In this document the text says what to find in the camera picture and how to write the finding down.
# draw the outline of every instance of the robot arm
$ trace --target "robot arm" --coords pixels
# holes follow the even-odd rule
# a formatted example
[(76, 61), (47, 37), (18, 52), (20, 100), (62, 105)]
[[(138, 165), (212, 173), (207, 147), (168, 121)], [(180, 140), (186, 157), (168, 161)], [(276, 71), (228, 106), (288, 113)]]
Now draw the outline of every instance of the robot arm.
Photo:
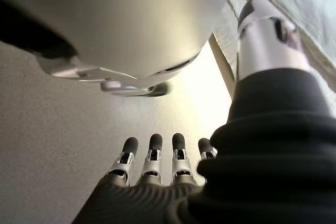
[(228, 122), (210, 142), (199, 141), (204, 188), (175, 134), (169, 187), (159, 177), (143, 180), (158, 169), (144, 169), (135, 187), (115, 186), (107, 175), (74, 223), (336, 222), (336, 120), (308, 72), (295, 25), (268, 0), (252, 0), (238, 31), (239, 81)]
[(0, 39), (54, 77), (114, 94), (164, 94), (210, 37), (226, 0), (1, 0)]

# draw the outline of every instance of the black rubber sleeve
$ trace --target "black rubber sleeve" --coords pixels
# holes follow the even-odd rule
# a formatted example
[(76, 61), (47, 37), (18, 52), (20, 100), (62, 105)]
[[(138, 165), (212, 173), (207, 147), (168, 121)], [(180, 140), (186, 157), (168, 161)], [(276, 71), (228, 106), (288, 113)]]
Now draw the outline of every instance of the black rubber sleeve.
[(207, 184), (188, 199), (198, 221), (336, 223), (336, 120), (311, 74), (275, 69), (238, 82), (211, 145), (216, 159), (197, 168)]
[(150, 150), (162, 150), (162, 136), (160, 134), (154, 134), (149, 141)]
[(175, 133), (173, 135), (173, 150), (185, 149), (184, 136), (181, 133)]
[(125, 141), (124, 147), (122, 148), (123, 152), (133, 153), (134, 157), (137, 154), (138, 150), (138, 140), (135, 137), (130, 137)]

